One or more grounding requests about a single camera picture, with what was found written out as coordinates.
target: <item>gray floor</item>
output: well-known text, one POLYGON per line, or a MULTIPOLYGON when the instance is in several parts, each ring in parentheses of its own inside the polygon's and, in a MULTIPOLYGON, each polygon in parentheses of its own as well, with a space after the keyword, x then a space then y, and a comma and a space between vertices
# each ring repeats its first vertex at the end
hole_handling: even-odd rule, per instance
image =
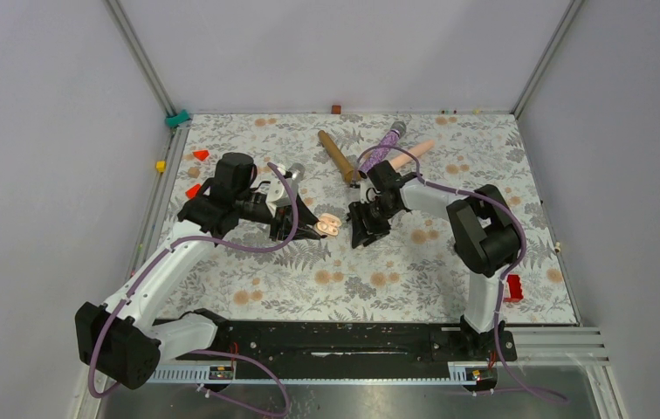
MULTIPOLYGON (((290 386, 290 418, 560 418, 599 417, 587 376, 578 367, 529 367, 526 382, 560 391, 571 399, 555 407, 527 394, 495 396, 451 395, 461 388, 442 386, 290 386)), ((498 387, 514 385, 500 370, 498 387)), ((232 386, 226 395, 262 409, 281 410, 274 386, 232 386)), ((146 384, 135 391, 117 390, 101 406, 99 419, 126 418, 259 418, 245 409, 215 398, 205 399, 194 386, 146 384)))

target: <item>robotic arm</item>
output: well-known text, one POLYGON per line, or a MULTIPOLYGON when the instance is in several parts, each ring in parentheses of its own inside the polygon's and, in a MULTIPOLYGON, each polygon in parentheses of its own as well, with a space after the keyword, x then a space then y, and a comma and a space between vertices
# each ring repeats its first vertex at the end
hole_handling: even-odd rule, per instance
MULTIPOLYGON (((459 196, 425 186, 416 174, 400 175, 388 161, 368 171, 368 181, 375 196, 367 198, 361 189, 361 200, 349 205, 352 222, 351 246, 368 246, 389 234, 389 219, 402 210, 422 210, 450 221, 456 240, 454 251, 471 270, 469 301, 462 328, 470 328, 471 345, 486 346, 492 341, 492 320, 498 296, 495 272, 511 264, 520 250, 520 241, 512 220, 502 210, 476 198, 459 196)), ((506 206, 497 187, 485 185, 477 193, 506 206)))
MULTIPOLYGON (((283 171, 296 194, 304 168, 292 165, 283 171)), ((147 381, 160 360, 170 360, 212 345, 217 325, 199 313, 187 313, 177 321, 153 326, 168 296, 191 268, 213 249, 199 237, 224 237, 240 219, 270 226, 269 237, 287 238, 292 227, 291 197, 279 180, 270 182, 267 193, 252 188, 256 167, 248 155, 228 153, 217 162, 215 176, 178 213, 178 222, 164 244, 115 294, 101 306, 85 303, 75 316, 80 359, 90 365, 93 348, 107 319, 121 308, 104 338, 96 368, 128 388, 147 381), (135 293, 130 290, 137 284, 135 293)), ((294 239, 320 239, 315 217, 296 196, 299 227, 294 239)))

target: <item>gray wall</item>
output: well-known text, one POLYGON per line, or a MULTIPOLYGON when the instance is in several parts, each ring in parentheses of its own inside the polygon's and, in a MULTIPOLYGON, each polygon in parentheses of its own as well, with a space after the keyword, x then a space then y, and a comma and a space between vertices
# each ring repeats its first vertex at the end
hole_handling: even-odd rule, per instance
POLYGON ((520 121, 631 417, 660 417, 660 2, 587 2, 520 121))
POLYGON ((167 139, 101 2, 0 2, 0 418, 61 418, 73 315, 123 283, 167 139))
POLYGON ((367 112, 510 110, 569 0, 122 4, 191 112, 367 112))

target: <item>pink rolling pin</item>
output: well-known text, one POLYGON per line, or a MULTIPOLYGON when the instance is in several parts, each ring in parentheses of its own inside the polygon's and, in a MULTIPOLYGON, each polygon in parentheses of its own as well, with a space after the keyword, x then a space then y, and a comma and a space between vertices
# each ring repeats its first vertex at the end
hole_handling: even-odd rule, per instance
MULTIPOLYGON (((410 154, 414 155, 415 157, 420 157, 421 155, 424 155, 428 151, 430 151, 433 146, 436 145, 435 140, 427 140, 424 142, 421 142, 420 144, 417 144, 413 148, 407 150, 409 151, 410 154)), ((399 170, 400 167, 404 166, 405 164, 409 163, 412 161, 412 158, 406 154, 401 154, 395 157, 394 159, 390 160, 389 163, 391 163, 392 168, 394 170, 399 170)))

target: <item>wooden rolling pin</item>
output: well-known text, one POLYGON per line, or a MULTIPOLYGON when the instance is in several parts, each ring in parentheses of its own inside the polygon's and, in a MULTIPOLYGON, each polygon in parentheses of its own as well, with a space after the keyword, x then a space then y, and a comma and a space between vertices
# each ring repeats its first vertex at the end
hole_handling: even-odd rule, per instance
POLYGON ((343 182, 350 183, 353 180, 355 171, 351 163, 343 155, 338 146, 335 145, 335 141, 325 131, 319 131, 317 136, 320 138, 320 142, 325 147, 330 158, 335 162, 335 166, 338 167, 340 174, 343 176, 343 182))
MULTIPOLYGON (((420 144, 417 144, 413 148, 407 150, 409 151, 412 155, 415 157, 420 157, 421 155, 424 155, 425 153, 429 152, 433 146, 436 145, 435 140, 427 140, 424 142, 421 142, 420 144)), ((394 170, 399 170, 400 167, 404 166, 405 164, 409 163, 412 161, 412 157, 406 155, 406 154, 401 154, 395 157, 394 159, 390 160, 389 163, 392 164, 392 168, 394 170)))

